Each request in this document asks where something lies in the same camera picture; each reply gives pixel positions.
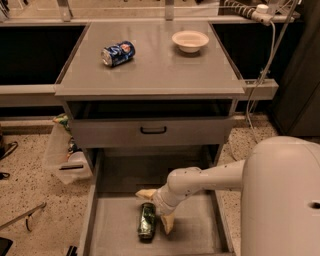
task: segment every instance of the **pepsi can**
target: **pepsi can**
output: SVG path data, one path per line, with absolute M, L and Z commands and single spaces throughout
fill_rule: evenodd
M 123 41 L 103 48 L 101 51 L 101 57 L 105 65 L 115 67 L 132 59 L 135 53 L 136 50 L 133 44 L 129 41 Z

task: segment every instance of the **open drawer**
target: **open drawer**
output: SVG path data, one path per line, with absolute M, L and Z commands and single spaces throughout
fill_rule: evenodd
M 79 256 L 233 255 L 227 252 L 215 193 L 201 192 L 176 209 L 175 227 L 166 235 L 158 216 L 153 240 L 143 243 L 137 229 L 142 188 L 159 188 L 176 168 L 208 168 L 203 146 L 142 147 L 99 151 Z

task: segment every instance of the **gray cabinet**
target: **gray cabinet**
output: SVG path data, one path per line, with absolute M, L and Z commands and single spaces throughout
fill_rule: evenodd
M 187 55 L 171 41 L 181 30 L 201 31 L 210 43 Z M 133 60 L 104 66 L 101 49 L 123 40 L 134 43 Z M 179 222 L 200 211 L 200 225 L 188 218 L 191 226 L 171 238 L 159 228 L 150 248 L 136 236 L 141 202 L 134 193 L 160 187 L 175 168 L 214 165 L 244 86 L 208 22 L 90 25 L 56 93 L 94 171 L 79 255 L 99 255 L 101 250 L 112 256 L 186 255 L 191 247 L 194 253 L 221 250 L 216 248 L 221 241 L 214 193 L 198 195 L 177 212 Z M 195 226 L 197 236 L 192 235 Z M 172 248 L 170 239 L 180 246 Z

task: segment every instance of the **drawer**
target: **drawer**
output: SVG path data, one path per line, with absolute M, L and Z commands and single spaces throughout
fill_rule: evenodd
M 228 251 L 223 246 L 226 235 L 219 232 L 221 217 L 213 191 L 197 193 L 178 206 L 170 235 L 165 234 L 157 216 L 152 242 L 143 243 L 138 238 L 140 208 L 146 200 L 136 198 L 135 192 L 159 188 L 172 169 L 207 168 L 210 164 L 207 156 L 204 146 L 167 147 L 166 150 L 161 147 L 159 154 L 157 148 L 131 152 L 129 148 L 124 151 L 101 149 L 78 255 L 196 256 Z
M 72 134 L 80 147 L 208 145 L 225 143 L 232 117 L 175 120 L 72 120 Z

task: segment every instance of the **white bowl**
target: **white bowl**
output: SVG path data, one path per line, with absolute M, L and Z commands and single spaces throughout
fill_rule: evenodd
M 208 44 L 209 37 L 198 31 L 185 30 L 175 33 L 172 41 L 179 46 L 181 51 L 193 53 Z

